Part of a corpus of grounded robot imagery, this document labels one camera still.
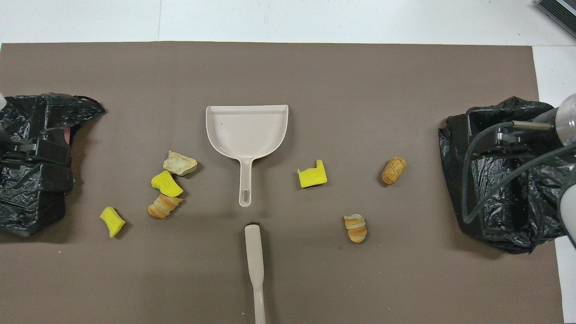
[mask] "dustpan handle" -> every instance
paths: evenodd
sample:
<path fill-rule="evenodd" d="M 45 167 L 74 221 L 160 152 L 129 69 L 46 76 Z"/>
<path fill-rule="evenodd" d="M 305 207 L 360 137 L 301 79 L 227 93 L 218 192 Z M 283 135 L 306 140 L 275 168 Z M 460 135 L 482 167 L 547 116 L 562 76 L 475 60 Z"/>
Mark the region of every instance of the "dustpan handle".
<path fill-rule="evenodd" d="M 238 202 L 248 207 L 252 202 L 252 160 L 240 161 L 240 196 Z"/>

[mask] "black cable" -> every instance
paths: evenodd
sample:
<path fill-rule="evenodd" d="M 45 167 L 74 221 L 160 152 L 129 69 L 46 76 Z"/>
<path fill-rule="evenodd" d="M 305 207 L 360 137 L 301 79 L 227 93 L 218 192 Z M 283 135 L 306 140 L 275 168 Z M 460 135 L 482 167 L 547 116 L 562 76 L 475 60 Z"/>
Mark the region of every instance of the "black cable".
<path fill-rule="evenodd" d="M 474 207 L 474 209 L 472 210 L 472 212 L 470 214 L 468 214 L 468 210 L 466 207 L 463 207 L 462 209 L 462 220 L 464 220 L 464 222 L 466 224 L 470 223 L 474 217 L 476 217 L 476 214 L 478 214 L 480 212 L 480 210 L 482 208 L 484 208 L 484 204 L 486 204 L 486 202 L 498 191 L 500 190 L 501 187 L 507 185 L 510 181 L 512 181 L 514 178 L 516 178 L 517 176 L 521 175 L 523 172 L 525 172 L 528 169 L 531 169 L 535 166 L 537 166 L 538 164 L 562 155 L 564 153 L 567 153 L 569 151 L 574 151 L 576 150 L 576 143 L 570 144 L 568 146 L 564 146 L 562 148 L 559 149 L 555 149 L 553 151 L 550 151 L 546 154 L 543 154 L 533 160 L 531 160 L 530 162 L 527 162 L 523 165 L 521 165 L 520 167 L 518 167 L 517 169 L 515 169 L 514 171 L 510 172 L 509 174 L 507 174 L 506 176 L 504 176 L 502 178 L 502 180 L 500 180 L 494 187 L 490 188 L 490 190 L 482 197 L 482 199 L 480 199 L 480 201 L 478 202 L 478 204 L 476 204 L 476 207 Z"/>
<path fill-rule="evenodd" d="M 472 152 L 474 152 L 476 145 L 478 145 L 480 140 L 482 140 L 482 138 L 484 138 L 486 134 L 490 134 L 495 130 L 497 130 L 498 128 L 512 127 L 512 126 L 514 126 L 514 122 L 503 122 L 486 128 L 485 130 L 479 132 L 478 135 L 476 135 L 476 137 L 474 137 L 474 139 L 470 142 L 470 145 L 468 146 L 468 150 L 466 150 L 466 155 L 464 156 L 464 162 L 462 165 L 462 199 L 461 199 L 462 220 L 464 220 L 466 224 L 469 224 L 474 219 L 475 216 L 475 214 L 471 214 L 471 216 L 468 215 L 468 174 L 469 174 L 468 170 L 470 168 L 470 160 L 472 159 Z"/>

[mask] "crumpled plastic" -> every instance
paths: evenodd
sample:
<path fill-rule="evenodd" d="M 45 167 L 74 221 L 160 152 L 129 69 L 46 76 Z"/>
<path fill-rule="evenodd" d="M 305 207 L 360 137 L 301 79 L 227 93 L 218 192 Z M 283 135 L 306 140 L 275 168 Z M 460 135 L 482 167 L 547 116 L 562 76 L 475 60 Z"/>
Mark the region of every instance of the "crumpled plastic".
<path fill-rule="evenodd" d="M 470 140 L 485 128 L 511 120 L 531 121 L 553 109 L 546 103 L 511 97 L 495 106 L 470 108 L 450 116 L 438 130 L 442 169 L 452 206 L 463 233 L 511 254 L 531 253 L 536 246 L 565 235 L 557 214 L 560 187 L 571 163 L 541 164 L 500 188 L 475 219 L 466 224 L 461 216 L 462 167 Z M 528 158 L 482 157 L 471 164 L 468 210 L 506 174 Z"/>
<path fill-rule="evenodd" d="M 21 143 L 41 138 L 68 145 L 66 128 L 70 128 L 72 143 L 82 123 L 104 112 L 91 98 L 56 93 L 6 97 L 6 101 L 0 110 L 0 126 L 11 140 Z M 0 145 L 0 157 L 10 150 L 9 145 Z M 64 216 L 64 196 L 74 184 L 69 162 L 23 161 L 21 165 L 2 163 L 0 168 L 0 229 L 29 236 Z"/>

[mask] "dustpan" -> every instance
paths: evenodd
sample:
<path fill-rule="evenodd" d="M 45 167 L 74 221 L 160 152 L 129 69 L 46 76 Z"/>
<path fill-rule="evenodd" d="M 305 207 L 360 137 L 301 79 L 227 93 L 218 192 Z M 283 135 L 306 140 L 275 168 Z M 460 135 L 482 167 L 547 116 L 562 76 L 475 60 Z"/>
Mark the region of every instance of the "dustpan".
<path fill-rule="evenodd" d="M 284 140 L 288 105 L 208 106 L 206 132 L 220 154 L 240 162 L 238 202 L 252 202 L 252 162 L 274 152 Z"/>

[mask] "brown paper mat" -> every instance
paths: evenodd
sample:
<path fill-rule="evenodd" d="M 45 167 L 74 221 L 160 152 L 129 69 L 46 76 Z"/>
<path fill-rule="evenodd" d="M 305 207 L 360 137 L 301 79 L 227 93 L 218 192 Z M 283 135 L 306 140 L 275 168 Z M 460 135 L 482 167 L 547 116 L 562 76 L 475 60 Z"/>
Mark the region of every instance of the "brown paper mat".
<path fill-rule="evenodd" d="M 6 323 L 252 323 L 243 228 L 262 225 L 269 323 L 561 322 L 553 243 L 508 255 L 458 230 L 440 165 L 448 115 L 512 95 L 537 100 L 529 47 L 375 44 L 3 44 L 5 96 L 92 97 L 107 113 L 76 137 L 67 215 L 29 239 L 0 234 Z M 208 142 L 209 105 L 288 104 L 284 143 L 253 167 Z M 146 207 L 174 150 L 168 219 Z M 400 181 L 379 180 L 402 156 Z M 328 183 L 300 189 L 322 159 Z M 127 221 L 110 239 L 106 206 Z M 351 243 L 342 216 L 366 217 Z"/>

